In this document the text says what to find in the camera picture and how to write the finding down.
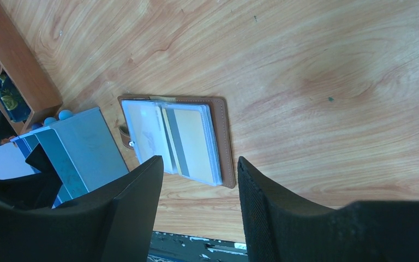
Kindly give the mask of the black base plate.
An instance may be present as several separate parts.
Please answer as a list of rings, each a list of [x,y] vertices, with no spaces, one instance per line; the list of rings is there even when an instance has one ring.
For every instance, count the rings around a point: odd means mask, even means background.
[[[248,261],[245,243],[154,231],[147,261]]]

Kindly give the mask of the brown wooden grid tray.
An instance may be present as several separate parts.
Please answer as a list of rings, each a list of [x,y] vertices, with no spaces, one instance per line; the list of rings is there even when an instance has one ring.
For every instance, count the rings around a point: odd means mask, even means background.
[[[24,134],[32,124],[54,116],[63,104],[58,88],[0,4],[0,72],[2,70],[31,109],[26,121],[11,124],[17,134]]]

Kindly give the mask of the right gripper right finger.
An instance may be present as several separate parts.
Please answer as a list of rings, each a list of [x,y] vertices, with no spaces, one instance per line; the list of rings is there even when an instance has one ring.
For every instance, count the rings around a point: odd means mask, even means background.
[[[237,165],[250,261],[419,261],[419,201],[314,203]]]

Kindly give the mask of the black card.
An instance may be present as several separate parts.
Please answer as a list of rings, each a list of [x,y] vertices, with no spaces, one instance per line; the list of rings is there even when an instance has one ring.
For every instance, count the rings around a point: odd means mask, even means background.
[[[41,173],[55,173],[56,171],[41,144],[37,144],[26,157],[25,162]]]

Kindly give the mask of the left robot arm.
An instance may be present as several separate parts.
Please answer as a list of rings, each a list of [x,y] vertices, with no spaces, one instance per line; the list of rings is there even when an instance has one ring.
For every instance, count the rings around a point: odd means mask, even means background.
[[[19,210],[51,208],[61,186],[53,171],[0,180],[0,205]]]

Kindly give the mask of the brown leather card holder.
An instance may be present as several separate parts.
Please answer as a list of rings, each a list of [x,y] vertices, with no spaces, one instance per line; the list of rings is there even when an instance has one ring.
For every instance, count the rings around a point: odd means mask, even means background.
[[[118,97],[125,147],[139,163],[162,156],[164,171],[208,184],[234,188],[227,103],[221,97]]]

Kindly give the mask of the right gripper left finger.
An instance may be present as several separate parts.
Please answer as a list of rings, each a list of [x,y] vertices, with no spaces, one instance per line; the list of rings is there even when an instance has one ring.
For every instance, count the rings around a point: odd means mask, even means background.
[[[146,261],[163,175],[153,156],[55,209],[0,205],[0,261]]]

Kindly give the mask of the blue three-compartment box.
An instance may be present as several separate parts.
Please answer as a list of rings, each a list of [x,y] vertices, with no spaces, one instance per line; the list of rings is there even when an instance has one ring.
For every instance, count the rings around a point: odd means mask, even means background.
[[[13,139],[27,157],[40,145],[62,181],[54,205],[87,194],[129,172],[99,108]]]

